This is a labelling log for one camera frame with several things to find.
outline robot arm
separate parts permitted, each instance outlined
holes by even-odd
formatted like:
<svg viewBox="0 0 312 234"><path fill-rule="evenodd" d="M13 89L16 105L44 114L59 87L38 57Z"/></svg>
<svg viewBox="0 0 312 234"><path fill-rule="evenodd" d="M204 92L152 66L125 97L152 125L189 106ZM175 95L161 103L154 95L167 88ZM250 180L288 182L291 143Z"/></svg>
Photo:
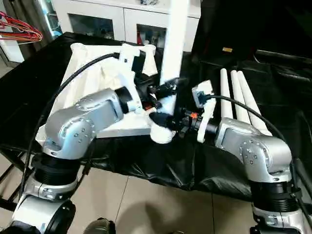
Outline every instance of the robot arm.
<svg viewBox="0 0 312 234"><path fill-rule="evenodd" d="M116 91L105 89L48 118L48 137L42 153L32 160L35 171L26 182L7 231L67 233L76 211L69 199L78 185L79 159L99 131L122 120L129 100L131 95L124 87Z"/></svg>
<svg viewBox="0 0 312 234"><path fill-rule="evenodd" d="M217 148L238 157L250 182L253 216L258 225L251 233L307 233L293 189L288 145L261 134L253 126L222 119L215 139Z"/></svg>
<svg viewBox="0 0 312 234"><path fill-rule="evenodd" d="M49 117L43 152L61 159L80 159L99 131L122 119L119 98L113 90L85 96Z"/></svg>

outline black table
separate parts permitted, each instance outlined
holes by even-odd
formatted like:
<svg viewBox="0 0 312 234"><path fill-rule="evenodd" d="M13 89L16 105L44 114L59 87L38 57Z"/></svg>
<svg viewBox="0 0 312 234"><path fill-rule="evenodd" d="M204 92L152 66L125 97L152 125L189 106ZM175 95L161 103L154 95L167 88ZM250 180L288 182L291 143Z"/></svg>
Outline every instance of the black table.
<svg viewBox="0 0 312 234"><path fill-rule="evenodd" d="M120 45L119 41L65 33L0 79L0 150L15 165L25 152L39 115L53 92L58 89L75 42L93 45ZM157 56L158 68L161 58ZM285 135L292 153L311 167L310 118L289 95L300 87L296 80L285 80L280 70L268 64L250 61L228 62L226 68L243 70L260 111ZM221 66L208 61L202 69L185 56L181 76L188 77L189 87L178 96L178 105L196 110L191 87L201 79L210 79L219 93ZM215 113L220 113L219 105ZM34 152L39 152L36 144ZM167 145L151 141L149 136L97 139L92 166L115 173L137 176L150 182L200 190L250 200L250 188L242 164L235 156L213 147L213 137L204 144L194 134L175 137Z"/></svg>

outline shelf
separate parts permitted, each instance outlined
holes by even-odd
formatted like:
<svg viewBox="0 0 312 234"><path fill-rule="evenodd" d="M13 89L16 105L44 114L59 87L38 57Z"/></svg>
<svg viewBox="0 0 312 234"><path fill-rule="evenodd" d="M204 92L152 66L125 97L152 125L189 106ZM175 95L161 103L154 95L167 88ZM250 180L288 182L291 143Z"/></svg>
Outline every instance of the shelf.
<svg viewBox="0 0 312 234"><path fill-rule="evenodd" d="M156 5L141 5L140 0L79 0L89 3L97 3L101 5L117 6L135 10L151 11L169 14L170 12L170 0L159 0ZM201 0L190 0L191 6L189 10L189 17L200 18L200 3Z"/></svg>

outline white cylindrical object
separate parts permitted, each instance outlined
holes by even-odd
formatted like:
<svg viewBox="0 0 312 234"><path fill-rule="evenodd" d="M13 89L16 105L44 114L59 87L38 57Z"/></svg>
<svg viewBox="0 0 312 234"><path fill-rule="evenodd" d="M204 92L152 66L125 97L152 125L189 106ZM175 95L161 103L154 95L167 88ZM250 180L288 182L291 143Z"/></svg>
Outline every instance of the white cylindrical object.
<svg viewBox="0 0 312 234"><path fill-rule="evenodd" d="M254 99L253 93L251 92L250 87L246 81L244 73L242 71L238 71L237 75L238 75L239 84L240 84L241 90L243 92L243 96L244 96L244 100L245 100L246 105L248 107L252 108L257 113L261 114L259 107L258 107L258 105ZM257 116L253 115L250 112L248 112L248 114L250 117L250 121L255 128L259 129L259 131L265 135L272 136L272 133L270 133L267 126L265 125L265 123L261 119L259 119Z"/></svg>
<svg viewBox="0 0 312 234"><path fill-rule="evenodd" d="M221 71L221 95L230 98L228 74L225 68ZM233 118L232 104L229 101L221 100L221 117Z"/></svg>
<svg viewBox="0 0 312 234"><path fill-rule="evenodd" d="M231 79L232 79L234 99L236 101L239 101L245 104L244 96L243 96L243 93L239 84L238 76L237 76L237 71L235 70L231 71ZM250 124L249 115L246 109L238 105L235 105L235 110L236 110L237 120Z"/></svg>
<svg viewBox="0 0 312 234"><path fill-rule="evenodd" d="M171 0L170 20L166 33L160 85L180 76L189 6L190 0ZM160 102L162 108L158 112L174 114L176 95L165 97ZM158 140L162 137L169 139L169 142L172 140L174 134L171 131L160 128L157 128L158 130L155 131L153 129L155 127L156 125L152 124L151 138L155 142L163 144L162 140Z"/></svg>

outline white cabinet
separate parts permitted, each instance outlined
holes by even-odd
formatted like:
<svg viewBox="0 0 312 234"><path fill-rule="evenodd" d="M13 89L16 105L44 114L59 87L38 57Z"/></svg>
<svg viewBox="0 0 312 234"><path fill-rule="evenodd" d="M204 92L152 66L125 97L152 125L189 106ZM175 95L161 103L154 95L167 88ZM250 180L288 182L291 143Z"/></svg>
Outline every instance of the white cabinet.
<svg viewBox="0 0 312 234"><path fill-rule="evenodd" d="M63 32L125 40L123 8L74 0L53 0Z"/></svg>
<svg viewBox="0 0 312 234"><path fill-rule="evenodd" d="M171 0L141 5L139 0L52 0L63 32L74 32L151 43L164 47ZM184 51L192 50L200 18L201 0L192 0L187 20Z"/></svg>
<svg viewBox="0 0 312 234"><path fill-rule="evenodd" d="M169 24L169 15L141 10L124 9L126 41L139 43L147 40L162 47ZM199 19L188 17L184 42L184 51L191 51L196 35Z"/></svg>

